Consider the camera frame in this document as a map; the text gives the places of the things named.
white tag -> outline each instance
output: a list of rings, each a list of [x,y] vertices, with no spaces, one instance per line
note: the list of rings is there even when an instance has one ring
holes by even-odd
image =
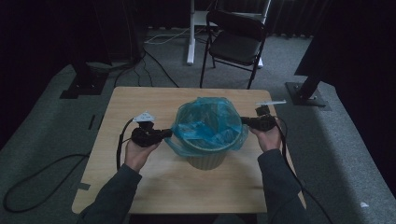
[[[135,117],[133,119],[134,122],[141,122],[141,121],[154,121],[155,117],[150,115],[148,111],[142,113],[141,115]]]

wooden table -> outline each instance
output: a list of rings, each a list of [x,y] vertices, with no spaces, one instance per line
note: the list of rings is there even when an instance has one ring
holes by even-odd
[[[73,211],[91,204],[101,187],[116,173],[116,149],[125,123],[148,111],[156,117],[155,129],[170,128],[178,108],[197,97],[226,97],[240,116],[256,117],[255,104],[271,100],[268,91],[118,87],[110,99],[92,154],[78,189]],[[270,106],[271,114],[275,110]],[[135,127],[131,123],[125,138]],[[262,173],[257,158],[262,154],[257,138],[249,134],[238,151],[229,151],[214,170],[202,171],[180,158],[165,142],[154,150],[140,174],[130,213],[212,214],[266,212]]]

chair backrest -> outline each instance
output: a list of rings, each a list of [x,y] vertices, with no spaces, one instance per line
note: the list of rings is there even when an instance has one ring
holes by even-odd
[[[263,41],[266,37],[265,25],[260,20],[231,12],[212,10],[206,15],[206,25],[215,23],[220,29],[233,34]]]

black chair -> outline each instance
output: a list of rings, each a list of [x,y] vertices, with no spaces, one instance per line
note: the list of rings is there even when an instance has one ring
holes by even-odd
[[[210,27],[211,23],[216,24],[219,28],[217,36]],[[213,67],[216,67],[215,62],[218,62],[250,71],[250,80],[247,85],[247,89],[250,89],[251,82],[256,76],[267,34],[264,24],[252,17],[212,10],[206,15],[206,30],[208,38],[205,46],[200,88],[202,88],[204,81],[206,57],[209,52],[212,56]]]

white object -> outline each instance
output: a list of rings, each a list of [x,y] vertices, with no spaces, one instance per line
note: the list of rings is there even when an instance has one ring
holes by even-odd
[[[281,105],[281,104],[285,104],[286,100],[283,101],[262,101],[262,102],[258,102],[256,103],[256,105]]]
[[[154,121],[155,117],[150,115],[148,111],[145,111],[141,115],[137,116],[133,119],[134,122],[141,122],[141,121]]]
[[[367,203],[361,203],[361,207],[369,207]]]
[[[259,64],[257,65],[258,68],[263,68],[264,64],[262,63],[262,58],[259,60]]]
[[[190,11],[190,43],[189,43],[189,53],[187,55],[187,64],[192,65],[194,63],[194,51],[195,51],[195,24],[194,24],[194,13],[195,13],[195,2],[191,0],[191,11]]]

